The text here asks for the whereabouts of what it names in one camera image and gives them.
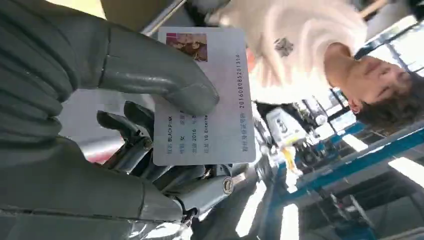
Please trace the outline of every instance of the gray gloved hand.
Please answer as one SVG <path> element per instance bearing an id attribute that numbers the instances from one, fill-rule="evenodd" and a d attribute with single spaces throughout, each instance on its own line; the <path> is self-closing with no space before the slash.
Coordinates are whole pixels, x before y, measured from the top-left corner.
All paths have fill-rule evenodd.
<path id="1" fill-rule="evenodd" d="M 78 88 L 158 94 L 207 114 L 219 97 L 196 63 L 43 0 L 2 0 L 0 16 L 0 239 L 118 240 L 135 221 L 179 222 L 180 206 L 151 183 L 86 161 L 55 117 Z"/>
<path id="2" fill-rule="evenodd" d="M 4 0 L 0 15 L 0 141 L 56 137 L 78 88 L 158 94 L 193 115 L 219 101 L 190 57 L 101 18 L 43 0 Z"/>

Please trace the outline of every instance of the blue metal beam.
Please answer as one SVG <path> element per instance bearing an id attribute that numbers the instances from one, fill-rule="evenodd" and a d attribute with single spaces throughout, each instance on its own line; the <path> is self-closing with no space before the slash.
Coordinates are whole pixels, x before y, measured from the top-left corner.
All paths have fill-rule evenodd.
<path id="1" fill-rule="evenodd" d="M 389 157 L 397 155 L 422 143 L 424 143 L 424 128 L 405 137 L 401 137 L 378 151 L 368 153 L 358 157 L 357 159 L 354 159 L 351 162 L 343 164 L 338 168 L 333 169 L 333 171 L 328 174 L 322 174 L 315 180 L 298 189 L 296 192 L 281 196 L 280 203 L 285 205 L 288 202 L 303 196 L 308 191 L 314 191 L 334 183 L 342 178 L 354 174 L 362 169 L 368 168 Z"/>

